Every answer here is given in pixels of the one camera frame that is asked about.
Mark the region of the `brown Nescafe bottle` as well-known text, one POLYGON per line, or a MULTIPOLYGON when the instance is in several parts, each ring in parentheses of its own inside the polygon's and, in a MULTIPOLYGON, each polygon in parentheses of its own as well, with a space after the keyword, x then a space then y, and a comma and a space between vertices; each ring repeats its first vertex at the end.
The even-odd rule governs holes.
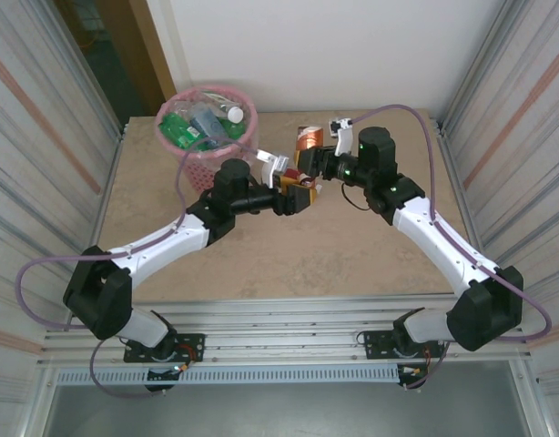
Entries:
POLYGON ((324 146, 324 129, 319 126, 305 126, 298 128, 296 150, 302 151, 324 146))

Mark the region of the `red yellow label bottle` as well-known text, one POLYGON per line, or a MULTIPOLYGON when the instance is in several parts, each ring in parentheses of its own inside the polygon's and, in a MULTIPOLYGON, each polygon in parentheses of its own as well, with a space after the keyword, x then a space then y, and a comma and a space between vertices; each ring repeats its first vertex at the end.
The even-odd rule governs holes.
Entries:
POLYGON ((314 198, 321 192, 322 185, 318 184, 314 178, 308 177, 306 174, 299 172, 297 169, 288 168, 280 177, 280 191, 283 195, 288 192, 289 186, 300 186, 309 189, 314 198))

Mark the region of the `crushed bottle dark blue label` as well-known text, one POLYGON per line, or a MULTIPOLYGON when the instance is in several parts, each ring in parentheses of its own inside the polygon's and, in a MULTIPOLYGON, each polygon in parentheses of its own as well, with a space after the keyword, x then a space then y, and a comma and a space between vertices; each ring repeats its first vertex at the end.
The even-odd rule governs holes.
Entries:
POLYGON ((225 128, 204 102, 197 102, 190 108, 189 123, 206 137, 226 136, 225 128))

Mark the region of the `crushed green plastic bottle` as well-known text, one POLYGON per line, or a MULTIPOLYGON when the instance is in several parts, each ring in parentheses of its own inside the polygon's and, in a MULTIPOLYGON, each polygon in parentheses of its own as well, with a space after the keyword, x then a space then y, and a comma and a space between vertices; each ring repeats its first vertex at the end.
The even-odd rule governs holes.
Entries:
POLYGON ((191 126, 189 122, 172 112, 166 113, 162 117, 158 128, 164 138, 172 145, 181 149, 188 149, 203 138, 203 135, 191 126))

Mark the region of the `pink plastic bin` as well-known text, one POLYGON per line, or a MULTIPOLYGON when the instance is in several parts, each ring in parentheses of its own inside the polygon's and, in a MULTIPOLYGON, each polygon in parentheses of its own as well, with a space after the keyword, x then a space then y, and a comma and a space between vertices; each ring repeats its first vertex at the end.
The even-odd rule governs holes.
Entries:
MULTIPOLYGON (((233 102, 228 100, 217 99, 215 102, 212 100, 208 103, 205 101, 199 102, 206 103, 219 120, 227 119, 229 108, 235 106, 233 102)), ((190 107, 178 107, 178 111, 188 122, 189 110, 190 107)), ((247 148, 240 142, 229 138, 227 133, 224 137, 206 137, 203 135, 201 140, 188 149, 183 158, 176 157, 185 161, 183 172, 190 185, 200 193, 213 186, 214 175, 219 171, 224 161, 231 158, 241 158, 251 165, 256 160, 253 152, 257 149, 247 148)))

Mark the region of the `clear plastic bin liner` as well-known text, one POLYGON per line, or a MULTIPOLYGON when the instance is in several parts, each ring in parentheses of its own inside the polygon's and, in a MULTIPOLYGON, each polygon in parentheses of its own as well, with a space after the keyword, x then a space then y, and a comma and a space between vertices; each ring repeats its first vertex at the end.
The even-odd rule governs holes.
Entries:
POLYGON ((247 148, 257 149, 259 143, 259 115, 255 104, 246 93, 233 86, 227 85, 193 86, 192 88, 188 88, 174 95, 165 102, 155 117, 155 132, 162 146, 178 158, 183 158, 187 154, 188 149, 181 149, 172 145, 160 133, 158 125, 161 123, 162 117, 170 112, 183 117, 178 111, 178 107, 192 107, 198 101, 205 101, 208 103, 210 100, 215 102, 217 99, 228 100, 233 102, 237 107, 241 107, 244 112, 242 121, 245 122, 247 130, 246 133, 236 141, 247 148))

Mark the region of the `aluminium rail frame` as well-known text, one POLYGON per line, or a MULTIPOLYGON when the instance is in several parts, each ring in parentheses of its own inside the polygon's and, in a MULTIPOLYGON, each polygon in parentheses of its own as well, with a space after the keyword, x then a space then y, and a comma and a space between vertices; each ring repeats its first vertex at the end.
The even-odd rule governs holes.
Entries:
MULTIPOLYGON (((139 302, 155 310, 181 333, 206 334, 202 364, 336 364, 365 361, 357 336, 388 330, 409 310, 445 310, 449 294, 328 297, 270 300, 139 302)), ((39 367, 86 367, 97 339, 88 332, 48 332, 39 367)), ((476 352, 453 344, 446 362, 526 361, 524 344, 494 341, 476 352)))

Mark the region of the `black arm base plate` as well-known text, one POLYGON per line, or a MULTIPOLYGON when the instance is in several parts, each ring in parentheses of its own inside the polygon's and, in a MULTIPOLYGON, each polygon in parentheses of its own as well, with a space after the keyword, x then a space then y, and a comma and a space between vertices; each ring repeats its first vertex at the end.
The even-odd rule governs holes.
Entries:
POLYGON ((156 347, 128 340, 123 360, 126 363, 189 363, 203 361, 206 335, 201 333, 168 334, 156 347))
POLYGON ((400 339, 392 330, 363 330, 356 338, 368 360, 440 358, 444 342, 415 343, 400 339))

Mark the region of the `wooden door frame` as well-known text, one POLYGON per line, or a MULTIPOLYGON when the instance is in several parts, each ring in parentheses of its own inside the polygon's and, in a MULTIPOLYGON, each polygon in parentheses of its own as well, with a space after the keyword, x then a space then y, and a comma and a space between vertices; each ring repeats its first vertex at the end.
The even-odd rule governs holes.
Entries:
POLYGON ((95 0, 146 116, 176 94, 149 0, 95 0))

